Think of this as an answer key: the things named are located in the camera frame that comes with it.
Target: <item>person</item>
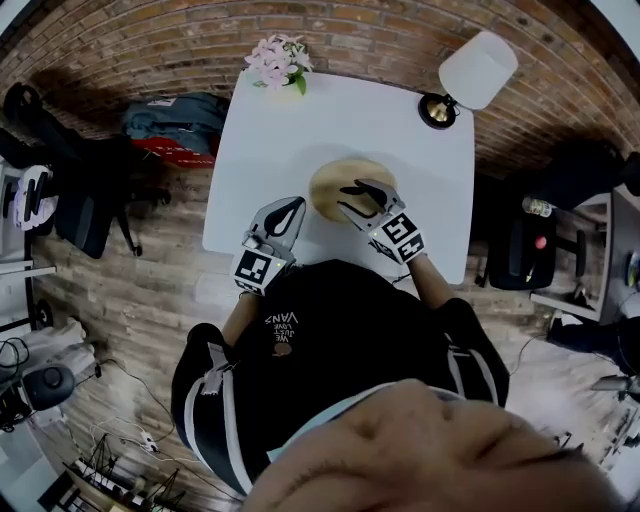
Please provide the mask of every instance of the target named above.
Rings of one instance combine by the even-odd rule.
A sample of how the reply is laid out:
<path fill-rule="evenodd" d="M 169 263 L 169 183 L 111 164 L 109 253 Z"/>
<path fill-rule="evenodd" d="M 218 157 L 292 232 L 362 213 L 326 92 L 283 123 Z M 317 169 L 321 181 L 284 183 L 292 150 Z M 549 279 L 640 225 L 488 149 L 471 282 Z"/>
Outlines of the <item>person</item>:
<path fill-rule="evenodd" d="M 640 370 L 640 317 L 622 318 L 609 325 L 582 322 L 567 313 L 554 315 L 548 341 L 575 352 L 600 354 L 629 377 Z"/>
<path fill-rule="evenodd" d="M 182 441 L 246 512 L 621 510 L 595 466 L 503 409 L 509 373 L 471 306 L 426 254 L 408 266 L 420 300 L 333 260 L 195 326 Z"/>

